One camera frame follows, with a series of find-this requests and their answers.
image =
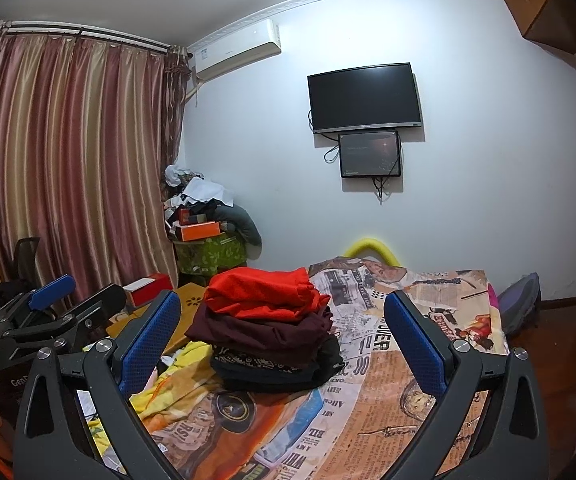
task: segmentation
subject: maroon folded garment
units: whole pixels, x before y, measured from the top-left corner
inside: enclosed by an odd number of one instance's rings
[[[216,314],[201,303],[185,335],[240,352],[247,352],[282,365],[305,368],[332,328],[332,313],[325,306],[298,323],[251,321]]]

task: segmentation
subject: wooden cabinet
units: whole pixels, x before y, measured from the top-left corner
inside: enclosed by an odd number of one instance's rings
[[[575,0],[505,1],[524,38],[576,52]]]

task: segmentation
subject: air conditioner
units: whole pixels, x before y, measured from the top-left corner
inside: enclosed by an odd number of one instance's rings
[[[263,20],[194,52],[197,77],[207,81],[280,53],[279,27],[273,20]]]

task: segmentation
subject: green storage box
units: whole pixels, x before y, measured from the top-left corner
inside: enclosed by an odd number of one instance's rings
[[[221,233],[219,236],[174,244],[177,267],[183,274],[214,276],[247,260],[245,242],[236,233]]]

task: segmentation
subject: stack of folded clothes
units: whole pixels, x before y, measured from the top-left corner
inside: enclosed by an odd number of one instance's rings
[[[343,369],[329,300],[306,269],[231,269],[212,278],[186,336],[213,346],[228,390],[313,389]]]

